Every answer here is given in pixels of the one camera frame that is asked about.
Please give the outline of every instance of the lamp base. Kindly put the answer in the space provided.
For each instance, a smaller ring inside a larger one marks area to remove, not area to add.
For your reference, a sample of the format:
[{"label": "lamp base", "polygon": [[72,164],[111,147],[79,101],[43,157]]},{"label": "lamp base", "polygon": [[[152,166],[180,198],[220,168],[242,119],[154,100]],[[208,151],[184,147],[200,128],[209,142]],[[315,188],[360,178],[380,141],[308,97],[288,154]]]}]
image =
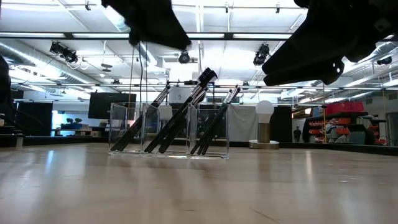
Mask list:
[{"label": "lamp base", "polygon": [[251,149],[279,149],[279,142],[270,141],[269,143],[261,143],[258,140],[250,140],[249,147]]}]

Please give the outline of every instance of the fluorescent light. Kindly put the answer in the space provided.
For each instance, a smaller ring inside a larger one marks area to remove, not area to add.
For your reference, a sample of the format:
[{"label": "fluorescent light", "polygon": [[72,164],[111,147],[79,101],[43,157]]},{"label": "fluorescent light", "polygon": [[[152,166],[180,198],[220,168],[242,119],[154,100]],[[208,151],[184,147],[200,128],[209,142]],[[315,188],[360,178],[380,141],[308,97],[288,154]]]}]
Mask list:
[{"label": "fluorescent light", "polygon": [[72,83],[67,83],[67,84],[62,84],[63,86],[95,86],[95,84],[72,84]]},{"label": "fluorescent light", "polygon": [[65,38],[63,33],[38,33],[38,32],[0,32],[0,37],[50,37]]},{"label": "fluorescent light", "polygon": [[297,87],[294,86],[261,86],[263,89],[278,89],[278,90],[284,90],[284,89],[295,89]]},{"label": "fluorescent light", "polygon": [[355,88],[355,87],[344,87],[345,90],[382,90],[382,88]]},{"label": "fluorescent light", "polygon": [[396,80],[391,80],[385,84],[383,84],[384,87],[390,87],[390,86],[394,86],[394,85],[398,85],[398,79]]},{"label": "fluorescent light", "polygon": [[392,39],[394,37],[394,34],[388,35],[386,38],[384,38],[384,40],[389,40]]},{"label": "fluorescent light", "polygon": [[98,38],[98,39],[117,39],[129,38],[128,33],[81,33],[81,34],[72,34],[74,38]]},{"label": "fluorescent light", "polygon": [[209,33],[189,33],[187,34],[189,38],[224,38],[224,34],[209,34]]},{"label": "fluorescent light", "polygon": [[337,98],[331,98],[331,99],[327,99],[327,100],[325,100],[325,103],[335,103],[335,102],[339,102],[339,101],[341,101],[341,100],[345,100],[346,99],[346,97],[341,97],[341,98],[339,98],[339,97],[337,97]]},{"label": "fluorescent light", "polygon": [[234,39],[279,39],[287,40],[292,34],[234,34]]},{"label": "fluorescent light", "polygon": [[23,87],[28,88],[28,89],[31,89],[31,90],[35,90],[35,91],[45,92],[45,90],[44,90],[43,88],[40,88],[40,87],[38,87],[38,86],[32,86],[32,85],[25,86],[25,85],[23,85]]},{"label": "fluorescent light", "polygon": [[369,91],[369,92],[366,92],[366,93],[360,93],[360,94],[358,94],[358,95],[352,96],[352,98],[358,98],[358,97],[361,97],[361,96],[367,95],[367,94],[369,94],[369,93],[371,93],[371,91]]}]

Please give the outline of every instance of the television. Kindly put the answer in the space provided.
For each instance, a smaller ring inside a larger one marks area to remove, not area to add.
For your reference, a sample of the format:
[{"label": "television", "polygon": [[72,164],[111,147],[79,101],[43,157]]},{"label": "television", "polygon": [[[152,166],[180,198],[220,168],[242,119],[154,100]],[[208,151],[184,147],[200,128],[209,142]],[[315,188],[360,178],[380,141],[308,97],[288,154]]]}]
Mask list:
[{"label": "television", "polygon": [[[88,108],[88,118],[93,119],[110,119],[111,117],[111,105],[112,103],[126,103],[124,106],[129,107],[129,95],[130,95],[130,107],[136,107],[135,94],[127,93],[91,93],[90,106]],[[129,120],[134,120],[134,114],[129,114]],[[114,117],[113,119],[125,119],[123,113],[120,113],[121,117]]]}]

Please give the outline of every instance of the red container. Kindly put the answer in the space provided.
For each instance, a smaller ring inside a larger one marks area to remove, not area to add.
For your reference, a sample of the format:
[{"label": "red container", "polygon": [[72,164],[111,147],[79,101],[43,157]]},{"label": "red container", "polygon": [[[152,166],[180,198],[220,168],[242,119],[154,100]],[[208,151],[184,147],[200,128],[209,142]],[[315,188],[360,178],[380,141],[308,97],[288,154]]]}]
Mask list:
[{"label": "red container", "polygon": [[336,114],[340,112],[363,112],[364,106],[362,102],[344,102],[334,103],[326,107],[326,114]]}]

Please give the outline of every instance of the person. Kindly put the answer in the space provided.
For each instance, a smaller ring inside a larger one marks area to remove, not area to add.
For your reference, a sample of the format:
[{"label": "person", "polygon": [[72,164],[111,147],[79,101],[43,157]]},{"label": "person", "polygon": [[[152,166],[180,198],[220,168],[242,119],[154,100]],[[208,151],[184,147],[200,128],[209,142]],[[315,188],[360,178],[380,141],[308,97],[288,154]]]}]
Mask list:
[{"label": "person", "polygon": [[301,131],[298,126],[296,127],[296,130],[294,130],[293,135],[295,142],[300,142]]}]

